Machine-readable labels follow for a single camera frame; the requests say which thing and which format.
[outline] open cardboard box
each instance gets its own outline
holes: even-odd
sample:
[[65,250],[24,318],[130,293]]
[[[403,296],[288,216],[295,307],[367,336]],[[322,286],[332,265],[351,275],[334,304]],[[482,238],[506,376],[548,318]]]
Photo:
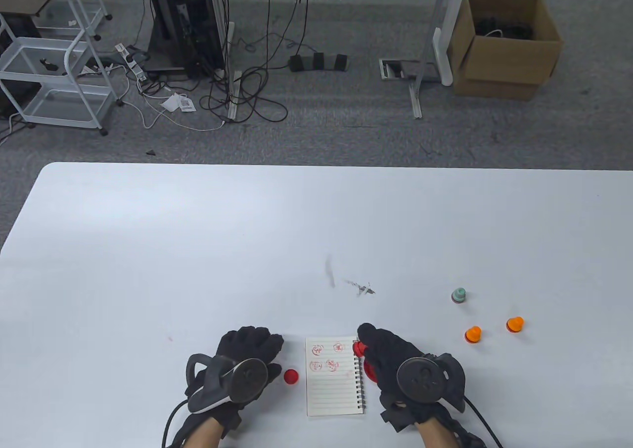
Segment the open cardboard box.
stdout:
[[[496,18],[527,23],[532,41],[475,34],[475,24]],[[549,80],[563,41],[544,0],[462,0],[448,48],[457,95],[530,100]]]

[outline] teal object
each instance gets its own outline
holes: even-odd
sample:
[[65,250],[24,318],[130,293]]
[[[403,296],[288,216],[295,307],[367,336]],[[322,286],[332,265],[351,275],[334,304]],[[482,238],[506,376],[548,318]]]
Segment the teal object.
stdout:
[[466,301],[466,290],[463,288],[457,288],[451,294],[451,299],[455,301],[455,303],[464,303],[464,301]]

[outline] notebook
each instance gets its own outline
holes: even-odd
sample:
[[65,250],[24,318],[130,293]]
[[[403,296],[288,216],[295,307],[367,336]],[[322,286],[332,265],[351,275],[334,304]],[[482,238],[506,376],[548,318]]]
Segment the notebook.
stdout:
[[364,413],[360,359],[355,337],[307,338],[306,385],[308,416]]

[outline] forearm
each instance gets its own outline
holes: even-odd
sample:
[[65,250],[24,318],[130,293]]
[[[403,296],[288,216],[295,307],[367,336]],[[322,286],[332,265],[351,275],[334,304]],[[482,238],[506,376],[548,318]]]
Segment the forearm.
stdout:
[[459,442],[455,435],[439,423],[436,418],[415,425],[422,436],[425,448],[459,448]]
[[210,418],[188,437],[184,448],[218,448],[223,430],[217,420]]

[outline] hand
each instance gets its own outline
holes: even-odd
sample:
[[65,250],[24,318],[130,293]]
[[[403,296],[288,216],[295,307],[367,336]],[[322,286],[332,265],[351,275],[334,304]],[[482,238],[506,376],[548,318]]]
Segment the hand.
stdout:
[[367,346],[364,357],[376,373],[379,389],[404,404],[417,423],[424,423],[433,417],[446,419],[449,416],[440,403],[415,402],[405,396],[398,386],[400,365],[407,359],[424,357],[420,349],[391,331],[376,329],[370,323],[358,326],[358,339]]
[[[269,379],[267,385],[271,383],[281,373],[279,364],[271,364],[283,346],[283,337],[278,334],[271,335],[267,328],[254,328],[253,326],[245,326],[238,331],[229,331],[220,339],[217,356],[224,356],[234,362],[242,362],[246,359],[260,359],[266,363],[269,371]],[[206,369],[197,373],[194,382],[192,382],[185,391],[187,398],[192,396],[198,389],[204,385],[204,376]],[[238,410],[242,410],[250,402],[233,403],[227,402],[223,405],[215,407],[206,412],[191,414],[187,417],[182,428],[178,430],[171,448],[181,448],[183,442],[192,435],[196,429],[201,426],[209,418],[214,418],[224,428],[222,438],[226,436],[229,430],[237,428],[241,419],[237,414]]]

